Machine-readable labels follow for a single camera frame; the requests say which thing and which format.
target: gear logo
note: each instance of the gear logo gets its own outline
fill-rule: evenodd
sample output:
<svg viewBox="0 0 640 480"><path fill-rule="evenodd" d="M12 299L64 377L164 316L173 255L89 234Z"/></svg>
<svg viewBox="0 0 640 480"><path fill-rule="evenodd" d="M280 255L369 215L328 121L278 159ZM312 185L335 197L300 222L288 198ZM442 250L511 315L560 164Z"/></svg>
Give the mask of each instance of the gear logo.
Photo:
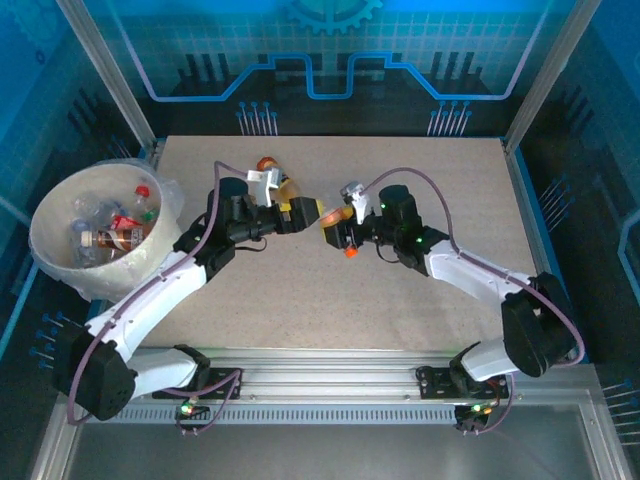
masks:
<svg viewBox="0 0 640 480"><path fill-rule="evenodd" d="M359 28L379 7L381 0L293 0L286 8L289 20L297 20L302 28L333 35L338 30L345 34L349 27Z"/></svg>
<svg viewBox="0 0 640 480"><path fill-rule="evenodd" d="M0 0L31 43L43 47L52 41L60 26L55 0Z"/></svg>

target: white bucket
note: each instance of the white bucket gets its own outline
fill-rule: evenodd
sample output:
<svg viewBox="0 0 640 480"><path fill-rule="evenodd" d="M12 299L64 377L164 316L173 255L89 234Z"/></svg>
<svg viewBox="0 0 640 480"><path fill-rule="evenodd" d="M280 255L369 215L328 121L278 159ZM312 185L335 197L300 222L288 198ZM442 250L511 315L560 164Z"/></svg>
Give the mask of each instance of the white bucket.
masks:
<svg viewBox="0 0 640 480"><path fill-rule="evenodd" d="M151 233L135 250L106 265L75 268L69 229L78 217L74 201L88 192L105 199L131 198L136 186L149 186L160 214ZM150 171L132 164L96 165L67 178L51 190L33 215L29 244L40 268L75 288L87 299L117 302L156 270L180 236L176 214L167 205L170 192Z"/></svg>

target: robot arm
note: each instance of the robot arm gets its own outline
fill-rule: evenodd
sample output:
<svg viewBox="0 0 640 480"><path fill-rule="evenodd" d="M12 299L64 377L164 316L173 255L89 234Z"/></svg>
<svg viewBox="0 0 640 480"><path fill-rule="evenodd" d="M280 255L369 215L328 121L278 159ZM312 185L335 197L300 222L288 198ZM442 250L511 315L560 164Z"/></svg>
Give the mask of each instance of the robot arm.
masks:
<svg viewBox="0 0 640 480"><path fill-rule="evenodd" d="M474 344L451 362L451 376L458 379L461 390L473 390L474 383L517 370L538 377L575 347L571 333L539 300L505 280L506 275L477 263L508 273L509 278L535 288L568 313L568 299L554 276L530 277L466 252L460 255L447 234L422 224L415 199L404 185L391 185L380 192L381 215L375 215L373 209L366 213L369 199L362 185L351 183L341 193L348 206L321 220L330 245L349 257L365 242L390 245L405 267L447 282L502 315L504 338Z"/></svg>
<svg viewBox="0 0 640 480"><path fill-rule="evenodd" d="M116 311L146 284L121 300L117 305L91 319L85 328L70 327L61 333L53 369L53 385L69 394L78 365L108 323L115 325L88 358L81 377L76 402L99 420L116 415L131 400L140 395L166 388L202 390L209 381L209 359L186 345L177 345L161 353L134 355L149 332L191 293L200 289L222 270L235 256L236 244L258 241L270 233L288 234L304 230L320 216L315 199L291 199L287 209L280 205L256 205L248 195L247 184L235 178L220 183L220 196L215 222L207 243L178 270L163 276L182 261L202 238L207 223L213 218L209 209L202 215L205 225L191 225L174 245L152 277L162 281L144 291L115 321Z"/></svg>

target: brown bottle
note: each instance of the brown bottle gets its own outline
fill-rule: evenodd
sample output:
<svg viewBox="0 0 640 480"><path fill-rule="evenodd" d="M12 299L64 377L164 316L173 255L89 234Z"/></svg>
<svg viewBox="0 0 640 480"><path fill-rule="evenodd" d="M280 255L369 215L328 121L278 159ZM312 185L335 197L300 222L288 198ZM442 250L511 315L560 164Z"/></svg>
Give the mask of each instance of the brown bottle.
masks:
<svg viewBox="0 0 640 480"><path fill-rule="evenodd" d="M151 228L151 225L142 225L121 230L85 230L80 236L80 244L130 252L147 238Z"/></svg>
<svg viewBox="0 0 640 480"><path fill-rule="evenodd" d="M264 172L271 167L280 167L278 162L275 161L273 157L262 157L262 160L258 162L256 168L260 172ZM280 187L275 191L275 200L279 203L289 203L289 200L295 197L300 196L300 189L298 185L291 180L284 172L282 172L282 181L280 182Z"/></svg>

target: speckled countertop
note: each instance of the speckled countertop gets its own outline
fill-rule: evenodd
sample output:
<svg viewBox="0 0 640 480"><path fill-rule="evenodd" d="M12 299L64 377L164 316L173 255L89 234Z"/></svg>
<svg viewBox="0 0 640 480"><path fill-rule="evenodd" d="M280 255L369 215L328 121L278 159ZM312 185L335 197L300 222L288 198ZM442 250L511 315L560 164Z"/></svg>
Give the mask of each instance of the speckled countertop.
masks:
<svg viewBox="0 0 640 480"><path fill-rule="evenodd" d="M368 184L392 167L419 168L449 202L460 245L499 265L535 271L498 139L169 137L159 172L184 189L180 226L186 229L205 210L214 160L246 170L265 155L275 157L303 193L332 192L336 199L351 180ZM423 221L445 229L426 183L408 174L390 183L406 184ZM296 235L272 235L264 253L237 252L145 345L457 351L501 330L499 316L484 305L383 263L373 246L346 259L324 243L315 225Z"/></svg>

